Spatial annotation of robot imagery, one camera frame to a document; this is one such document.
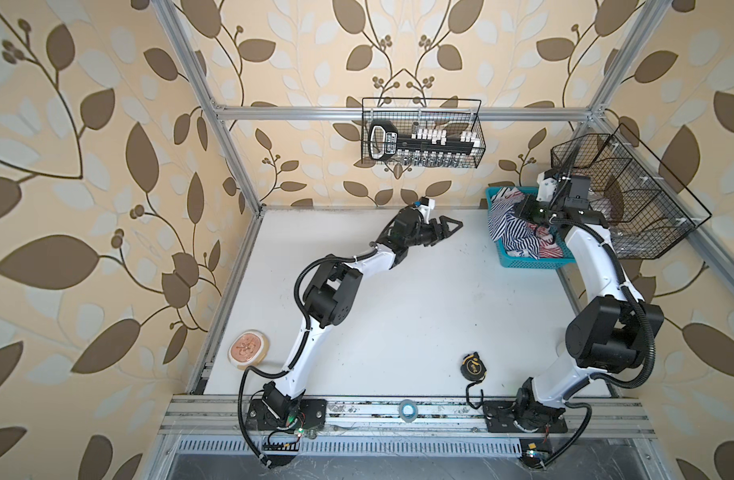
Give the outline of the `blue white striped tank top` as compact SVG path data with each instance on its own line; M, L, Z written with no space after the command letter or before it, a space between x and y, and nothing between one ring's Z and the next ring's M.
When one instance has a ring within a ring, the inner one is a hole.
M538 225L526 222L514 215L514 206L524 193L514 187L500 189L490 197L488 228L491 239L500 241L506 253L512 257L538 258L538 242L534 231Z

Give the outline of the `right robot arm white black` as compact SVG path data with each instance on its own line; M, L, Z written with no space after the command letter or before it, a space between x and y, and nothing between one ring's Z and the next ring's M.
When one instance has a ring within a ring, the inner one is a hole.
M612 245L609 223L588 198L590 179L556 169L538 177L538 192L517 214L555 230L570 250L588 303L567 326L565 351L518 390L512 412L522 429L556 421L573 395L601 380L622 389L642 386L656 360L655 336L664 315L645 301Z

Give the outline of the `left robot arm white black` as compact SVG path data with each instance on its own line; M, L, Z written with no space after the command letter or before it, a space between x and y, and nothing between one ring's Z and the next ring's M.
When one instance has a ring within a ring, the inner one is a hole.
M329 254L298 275L293 300L302 315L301 329L284 367L268 374L263 386L261 402L274 419L290 423L298 414L318 349L352 310L361 282L398 266L410 248L434 246L462 229L459 220L433 218L433 208L434 202L423 197L399 210L368 252L350 257Z

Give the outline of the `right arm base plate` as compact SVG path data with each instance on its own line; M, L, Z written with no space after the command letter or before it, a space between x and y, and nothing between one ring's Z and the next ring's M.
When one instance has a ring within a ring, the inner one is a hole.
M563 434L568 432L564 409L539 403L519 406L514 401L485 401L482 404L487 431L513 434Z

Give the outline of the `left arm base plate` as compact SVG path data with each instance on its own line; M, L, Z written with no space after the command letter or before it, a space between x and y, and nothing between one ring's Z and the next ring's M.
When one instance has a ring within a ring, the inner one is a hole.
M265 398L254 399L246 423L251 430L321 429L326 422L328 403L322 398L302 398L273 405Z

